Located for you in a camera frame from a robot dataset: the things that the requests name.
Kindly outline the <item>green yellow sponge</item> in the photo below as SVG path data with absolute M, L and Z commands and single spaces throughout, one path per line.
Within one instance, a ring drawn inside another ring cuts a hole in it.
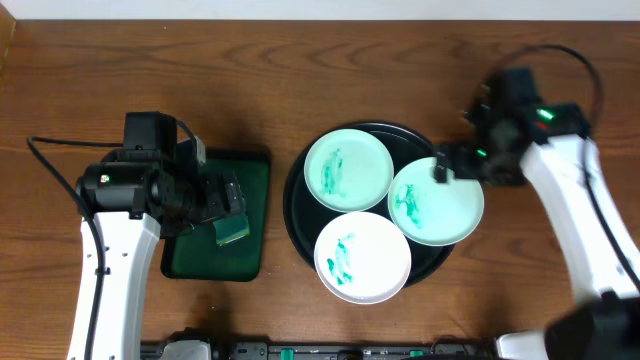
M 238 214 L 219 219 L 213 223 L 216 244 L 223 246 L 250 234 L 250 224 L 246 214 Z

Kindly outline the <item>mint plate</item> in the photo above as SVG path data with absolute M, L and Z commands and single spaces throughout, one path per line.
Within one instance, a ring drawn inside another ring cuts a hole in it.
M 387 207 L 394 224 L 410 240 L 426 246 L 448 246 L 469 236 L 484 212 L 484 193 L 476 180 L 448 181 L 433 177 L 436 159 L 423 158 L 403 167 L 388 192 Z
M 321 205 L 348 213 L 378 204 L 394 178 L 387 147 L 357 129 L 339 129 L 316 140 L 303 164 L 307 189 Z

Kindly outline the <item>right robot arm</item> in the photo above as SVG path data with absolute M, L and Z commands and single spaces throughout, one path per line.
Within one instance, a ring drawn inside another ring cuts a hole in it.
M 495 341 L 502 359 L 639 357 L 639 250 L 609 193 L 591 126 L 575 103 L 547 104 L 530 69 L 490 75 L 466 113 L 475 135 L 442 145 L 433 177 L 529 183 L 563 253 L 576 307 L 543 330 Z

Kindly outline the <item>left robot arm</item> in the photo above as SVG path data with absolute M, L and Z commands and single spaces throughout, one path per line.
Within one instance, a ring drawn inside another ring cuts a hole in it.
M 183 122 L 130 112 L 124 138 L 76 183 L 83 261 L 70 359 L 137 359 L 150 263 L 161 238 L 241 214 L 232 172 L 206 174 L 206 148 Z

